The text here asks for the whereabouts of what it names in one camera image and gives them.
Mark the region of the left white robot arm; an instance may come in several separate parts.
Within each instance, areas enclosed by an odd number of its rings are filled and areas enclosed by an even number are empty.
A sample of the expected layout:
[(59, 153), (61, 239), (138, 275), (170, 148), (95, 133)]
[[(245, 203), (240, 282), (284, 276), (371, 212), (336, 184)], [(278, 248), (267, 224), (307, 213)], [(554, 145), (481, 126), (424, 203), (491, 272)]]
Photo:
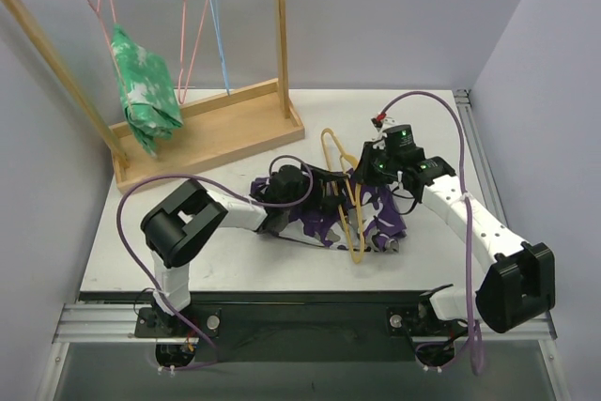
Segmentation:
[(252, 181), (247, 197), (207, 189), (188, 179), (153, 208), (141, 230), (159, 288), (157, 324), (168, 335), (189, 329), (190, 264), (220, 228), (236, 228), (309, 246), (332, 247), (343, 238), (347, 175), (312, 165), (284, 165)]

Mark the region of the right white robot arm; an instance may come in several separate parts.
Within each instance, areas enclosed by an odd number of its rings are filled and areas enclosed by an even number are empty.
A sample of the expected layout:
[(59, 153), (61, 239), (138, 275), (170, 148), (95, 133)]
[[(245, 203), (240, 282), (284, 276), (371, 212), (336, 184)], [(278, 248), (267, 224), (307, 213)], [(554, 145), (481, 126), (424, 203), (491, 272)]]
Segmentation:
[(555, 307), (555, 255), (540, 242), (512, 232), (470, 193), (441, 157), (427, 159), (419, 147), (389, 151), (382, 140), (367, 141), (354, 175), (370, 186), (395, 182), (437, 214), (470, 247), (485, 278), (477, 289), (444, 288), (416, 311), (419, 327), (439, 332), (450, 320), (477, 319), (505, 333)]

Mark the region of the purple camouflage trousers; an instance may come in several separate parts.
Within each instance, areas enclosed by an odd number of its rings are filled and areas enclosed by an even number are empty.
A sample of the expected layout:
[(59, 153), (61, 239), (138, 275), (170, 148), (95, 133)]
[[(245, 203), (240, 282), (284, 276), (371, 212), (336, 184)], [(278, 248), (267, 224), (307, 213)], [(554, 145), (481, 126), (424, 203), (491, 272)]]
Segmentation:
[(407, 226), (389, 187), (360, 188), (360, 207), (350, 199), (338, 212), (324, 215), (298, 207), (275, 209), (262, 231), (279, 239), (310, 246), (366, 253), (398, 252)]

